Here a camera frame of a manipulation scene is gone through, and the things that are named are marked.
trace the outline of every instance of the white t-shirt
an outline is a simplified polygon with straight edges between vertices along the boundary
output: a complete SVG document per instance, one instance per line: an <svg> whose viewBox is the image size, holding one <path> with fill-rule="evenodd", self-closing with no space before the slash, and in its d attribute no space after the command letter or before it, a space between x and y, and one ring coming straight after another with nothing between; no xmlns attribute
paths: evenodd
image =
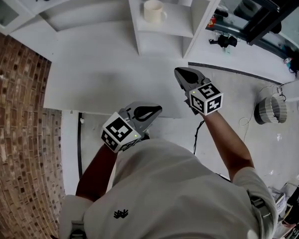
<svg viewBox="0 0 299 239"><path fill-rule="evenodd" d="M275 229L275 202L254 168L230 183L187 149L146 140L119 155L113 187L99 200L65 197L59 238L69 238L72 221L83 221L88 239L258 239L247 190L265 201Z"/></svg>

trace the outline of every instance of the person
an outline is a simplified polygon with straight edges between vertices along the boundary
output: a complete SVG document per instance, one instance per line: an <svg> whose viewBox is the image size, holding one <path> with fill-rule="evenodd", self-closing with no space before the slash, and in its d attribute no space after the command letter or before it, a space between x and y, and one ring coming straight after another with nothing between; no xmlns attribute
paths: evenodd
<svg viewBox="0 0 299 239"><path fill-rule="evenodd" d="M119 156L103 145L64 199L59 238L272 238L276 205L246 145L218 112L203 118L231 182L171 142L148 139Z"/></svg>

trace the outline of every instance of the brick wall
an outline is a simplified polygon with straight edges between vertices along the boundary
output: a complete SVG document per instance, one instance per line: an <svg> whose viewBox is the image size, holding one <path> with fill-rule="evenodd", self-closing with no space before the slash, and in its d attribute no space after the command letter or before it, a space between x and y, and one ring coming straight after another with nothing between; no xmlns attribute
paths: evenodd
<svg viewBox="0 0 299 239"><path fill-rule="evenodd" d="M57 235L61 111L43 108L50 66L0 34L0 238Z"/></svg>

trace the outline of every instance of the mug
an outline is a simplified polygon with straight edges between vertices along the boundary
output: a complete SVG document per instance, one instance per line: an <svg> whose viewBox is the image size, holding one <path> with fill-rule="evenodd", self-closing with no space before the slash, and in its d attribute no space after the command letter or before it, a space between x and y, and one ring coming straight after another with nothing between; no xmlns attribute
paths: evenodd
<svg viewBox="0 0 299 239"><path fill-rule="evenodd" d="M162 14L165 20L167 14L163 11L163 3L159 0L148 0L144 3L144 19L149 23L160 24L162 20Z"/></svg>

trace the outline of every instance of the fiducial marker cube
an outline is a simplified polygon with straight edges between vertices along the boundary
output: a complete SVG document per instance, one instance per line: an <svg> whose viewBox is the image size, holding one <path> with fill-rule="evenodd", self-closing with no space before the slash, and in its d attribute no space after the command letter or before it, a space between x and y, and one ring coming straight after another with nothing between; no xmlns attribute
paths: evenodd
<svg viewBox="0 0 299 239"><path fill-rule="evenodd" d="M200 114L208 115L223 106L223 96L212 83L189 92L190 106Z"/></svg>
<svg viewBox="0 0 299 239"><path fill-rule="evenodd" d="M115 112L102 126L101 139L115 153L133 146L141 135Z"/></svg>

